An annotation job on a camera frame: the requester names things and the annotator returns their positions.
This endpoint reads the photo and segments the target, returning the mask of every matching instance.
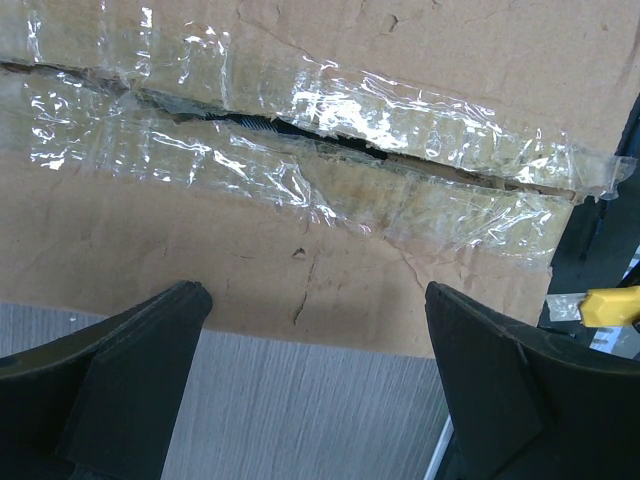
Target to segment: torn cardboard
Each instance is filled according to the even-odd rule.
[[[192,279],[214,298],[209,328],[433,356],[430,280],[531,324],[550,280],[478,248],[399,247],[234,195],[0,162],[3,301],[110,315]]]
[[[109,315],[197,279],[212,328],[429,356],[426,284],[535,322],[571,212],[561,197],[120,110],[65,74],[5,74],[0,94],[6,301]]]
[[[7,25],[0,31],[7,39],[0,58],[88,69],[117,76],[134,89],[178,95],[214,109],[279,116],[321,134],[362,138],[385,151],[586,195],[613,192],[630,174],[626,163],[608,153],[577,147],[558,135],[561,130],[549,126],[553,122],[532,123],[535,115],[523,121],[520,112],[513,120],[504,115],[508,108],[497,114],[436,93],[427,77],[409,85],[398,81],[403,78],[398,71],[385,75],[389,70],[357,69],[362,61],[342,64],[333,56],[311,55],[284,32],[276,35],[262,25],[260,16],[251,18],[256,12],[247,10],[248,2],[233,10],[216,8],[215,18],[208,15],[211,7],[190,5],[194,10],[176,11],[163,2],[8,4],[2,7]],[[285,6],[292,14],[300,8]],[[365,4],[359,6],[364,14]],[[286,17],[284,7],[277,7],[278,19]],[[513,2],[504,11],[497,7],[490,16],[515,9],[518,18]],[[439,10],[423,13],[447,19]],[[457,33],[451,32],[456,30],[447,31],[455,45]],[[468,50],[467,44],[459,48]]]

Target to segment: crack in cardboard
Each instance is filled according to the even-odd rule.
[[[259,28],[267,32],[269,35],[272,35],[273,37],[278,38],[273,33],[264,29],[264,27],[255,25],[251,22],[247,22],[246,20],[241,19],[239,7],[237,9],[237,14],[240,21],[245,22],[255,28]],[[404,21],[405,20],[398,20],[398,24],[401,24]],[[640,22],[639,22],[638,28],[639,28],[638,44],[640,46]],[[302,52],[308,55],[308,53],[305,50],[299,47],[295,47],[294,45],[290,45],[290,46],[294,48],[298,48],[299,50],[301,50]],[[91,75],[91,71],[78,71],[74,69],[65,69],[62,67],[56,67],[53,65],[44,65],[44,64],[28,66],[28,65],[15,64],[11,62],[1,62],[1,61],[0,61],[0,69],[4,69],[8,72],[23,73],[23,74],[28,74],[32,72],[36,72],[36,73],[43,72],[45,74],[50,72],[62,72],[83,82],[84,84],[83,86],[86,88],[111,90],[120,94],[124,94],[125,92],[131,91],[118,78],[114,78],[114,77],[111,77],[109,79],[94,78]],[[164,108],[161,104],[157,103],[155,100],[147,99],[143,93],[141,94],[140,92],[137,92],[137,94],[138,94],[138,100],[143,103],[146,103],[147,106],[151,106],[158,110],[164,111],[168,115],[173,116],[175,120],[178,122],[184,121],[184,118],[182,118],[181,114],[170,112],[169,110]],[[211,121],[215,119],[229,120],[229,118],[226,118],[226,116],[232,117],[233,115],[242,115],[242,114],[240,112],[225,111],[221,115],[216,115],[214,118],[210,118],[209,115],[204,115],[204,116],[195,115],[193,116],[193,118],[191,118],[191,120],[198,120],[198,121]],[[245,116],[254,117],[256,119],[266,119],[265,117],[261,117],[259,115],[245,115]],[[285,122],[284,120],[281,120],[281,121],[287,124],[289,127],[294,127],[300,130],[299,134],[293,134],[292,136],[314,135],[313,132],[301,130],[298,127],[295,127],[294,125],[288,122]],[[351,139],[351,137],[343,138],[343,140],[349,140],[349,139]],[[332,142],[330,139],[320,137],[320,136],[317,136],[317,138],[315,138],[314,136],[313,140],[319,143],[329,143],[329,144],[335,143],[335,142]],[[484,188],[489,188],[494,190],[536,192],[538,194],[543,194],[543,195],[563,197],[574,204],[579,204],[584,200],[584,197],[582,195],[577,194],[572,190],[565,190],[557,187],[548,187],[548,186],[541,186],[541,185],[529,184],[529,183],[525,184],[512,179],[504,179],[502,177],[496,177],[493,175],[488,175],[488,174],[483,174],[478,172],[469,172],[469,171],[456,168],[450,165],[443,165],[443,164],[431,162],[424,158],[389,153],[389,152],[385,152],[384,150],[380,150],[370,146],[360,147],[360,146],[346,145],[346,144],[341,144],[339,141],[337,143],[340,144],[343,148],[360,151],[367,154],[368,156],[372,156],[374,157],[374,159],[372,160],[376,162],[379,160],[375,160],[375,158],[386,159],[383,161],[397,163],[399,165],[403,165],[404,167],[413,169],[414,171],[417,170],[422,174],[444,178],[460,184],[479,186],[479,187],[484,187]]]
[[[227,286],[224,289],[224,296],[223,296],[223,300],[226,300],[227,297],[229,296],[229,289],[231,288],[231,277],[227,277]]]
[[[480,18],[471,18],[471,19],[467,20],[466,22],[464,22],[462,25],[463,25],[463,26],[465,26],[465,25],[468,25],[468,24],[473,23],[473,22],[486,21],[486,20],[489,20],[490,18],[492,18],[492,17],[494,17],[494,16],[498,15],[499,13],[506,13],[506,12],[508,12],[509,10],[511,10],[511,7],[513,7],[513,5],[516,3],[516,1],[517,1],[517,0],[511,0],[511,1],[507,4],[507,6],[506,6],[506,7],[498,8],[495,12],[492,12],[492,13],[490,13],[489,15],[486,15],[486,16],[484,16],[484,17],[480,17]]]
[[[398,17],[393,15],[392,13],[387,14],[388,22],[386,22],[385,30],[382,32],[382,35],[390,35],[392,34],[396,27],[398,26],[399,20]]]
[[[362,13],[362,11],[364,10],[364,6],[367,3],[367,0],[362,0],[360,2],[360,11],[358,12],[358,16],[360,16],[360,14]]]
[[[300,314],[304,310],[304,306],[307,303],[307,297],[309,295],[309,284],[311,283],[311,276],[313,275],[313,270],[316,267],[317,257],[318,257],[318,252],[316,251],[316,253],[313,254],[313,260],[311,261],[311,267],[309,268],[309,275],[307,276],[307,284],[304,287],[304,296],[302,297],[302,302],[300,302],[300,305],[298,306],[298,308],[296,308],[296,311],[293,314],[294,325],[298,324],[298,317],[300,317]]]
[[[310,60],[315,62],[315,59],[313,57],[313,55],[311,55],[309,52],[307,52],[304,48],[299,47],[298,45],[294,45],[292,43],[286,42],[285,40],[283,40],[282,38],[280,38],[278,35],[276,35],[275,33],[272,32],[273,28],[278,24],[278,19],[280,18],[280,7],[278,7],[278,19],[276,19],[276,22],[270,27],[270,28],[266,28],[264,25],[260,25],[258,23],[254,23],[250,20],[246,20],[244,18],[242,18],[242,13],[240,13],[240,8],[242,7],[242,5],[244,4],[243,2],[240,2],[240,4],[236,7],[236,15],[238,16],[238,21],[244,23],[245,25],[249,25],[253,28],[257,28],[258,30],[266,33],[267,35],[275,38],[278,42],[287,45],[291,48],[295,48],[296,50],[300,50],[302,53],[304,53],[307,57],[309,57]]]
[[[405,255],[404,252],[400,252],[400,256],[402,257],[402,260],[404,260],[404,263],[407,264],[407,266],[411,269],[411,271],[413,272],[413,276],[416,279],[416,283],[420,286],[421,290],[425,290],[425,286],[422,284],[422,282],[420,281],[420,277],[418,276],[418,271],[414,268],[413,265],[411,265],[409,263],[409,260],[407,260],[407,256]]]

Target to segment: gray floor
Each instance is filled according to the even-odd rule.
[[[0,306],[0,357],[96,321]],[[445,418],[432,360],[205,331],[163,480],[422,480]]]

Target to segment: black plastic part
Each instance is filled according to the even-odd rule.
[[[640,450],[640,364],[590,350],[437,283],[427,318],[459,478],[628,479]]]
[[[212,301],[181,282],[4,359],[0,478],[159,479]]]
[[[640,156],[640,98],[617,155]],[[640,244],[640,168],[618,186],[618,198],[577,206],[552,261],[549,293],[580,293],[616,285]]]

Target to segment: cardboard box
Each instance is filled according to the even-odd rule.
[[[237,52],[252,47],[259,52],[262,63],[249,65],[287,65],[291,59],[295,72],[305,55],[335,60],[495,108],[495,119],[515,131],[535,125],[551,132],[555,142],[556,132],[567,129],[606,151],[617,143],[640,79],[635,2],[619,6],[624,15],[605,2],[102,5],[106,11],[73,0],[3,4],[0,57],[91,69],[102,78],[122,74],[134,89],[242,111],[242,102],[251,97],[225,98],[222,80],[219,89],[205,91],[188,76],[176,81],[169,62],[193,57],[153,43],[167,35],[209,39],[196,42],[204,49],[189,50],[198,59],[197,70],[189,70],[197,79],[207,68],[220,70],[215,60],[206,62],[206,54],[227,48],[228,37],[238,45],[246,42]],[[576,11],[582,14],[579,22]],[[31,36],[29,28],[35,32]],[[127,38],[118,36],[121,32],[143,34]],[[151,50],[160,53],[153,58],[160,65],[162,58],[168,61],[165,70],[154,64],[151,74],[144,52],[154,45],[158,48]],[[629,45],[629,52],[620,45]],[[250,74],[251,69],[245,78],[253,91]],[[232,80],[237,87],[242,78]],[[296,85],[307,91],[314,87],[300,81]],[[176,90],[166,91],[166,85]],[[264,93],[264,82],[258,87]],[[4,145],[11,144],[7,136]],[[544,261],[524,266],[482,245],[357,234],[224,192],[86,174],[73,164],[60,171],[37,168],[29,162],[33,152],[29,145],[0,155],[0,296],[6,301],[111,314],[188,278],[202,281],[214,296],[212,328],[429,356],[423,308],[428,281],[447,283],[530,323],[537,320],[549,281],[553,247]],[[556,213],[556,224],[563,224],[569,211]],[[557,229],[550,234],[552,244],[559,235]]]

